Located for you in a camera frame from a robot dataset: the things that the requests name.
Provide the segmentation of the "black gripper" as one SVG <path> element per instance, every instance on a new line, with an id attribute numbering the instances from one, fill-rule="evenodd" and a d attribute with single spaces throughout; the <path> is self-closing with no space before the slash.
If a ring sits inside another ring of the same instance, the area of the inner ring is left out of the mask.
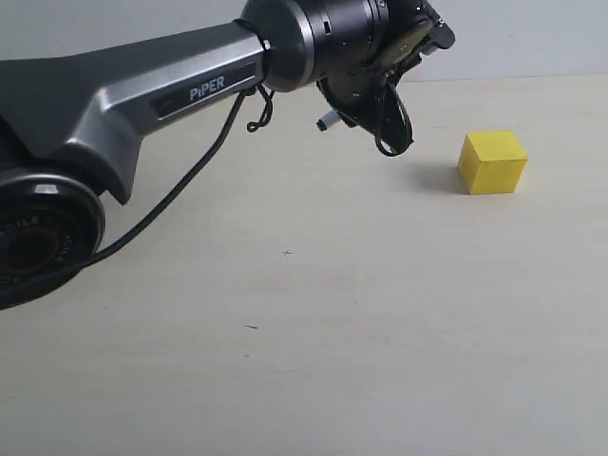
<path id="1" fill-rule="evenodd" d="M 389 23 L 371 57 L 330 74 L 316 86 L 350 128 L 377 143 L 411 143 L 413 130 L 397 86 L 425 56 L 451 48 L 455 34 L 429 1 L 388 1 Z"/>

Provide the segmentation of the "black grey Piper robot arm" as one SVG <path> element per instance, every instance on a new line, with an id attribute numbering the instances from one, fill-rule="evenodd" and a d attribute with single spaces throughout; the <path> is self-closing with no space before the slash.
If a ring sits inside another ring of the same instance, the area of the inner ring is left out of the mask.
<path id="1" fill-rule="evenodd" d="M 234 103 L 194 178 L 225 142 L 245 99 L 315 85 L 317 127 L 371 133 L 395 157 L 413 141 L 397 85 L 454 31 L 428 1 L 250 1 L 239 18 L 142 42 L 1 64 L 1 305 L 48 295 L 112 256 L 182 192 L 176 185 L 108 247 L 104 193 L 129 201 L 146 136 L 223 99 Z"/>

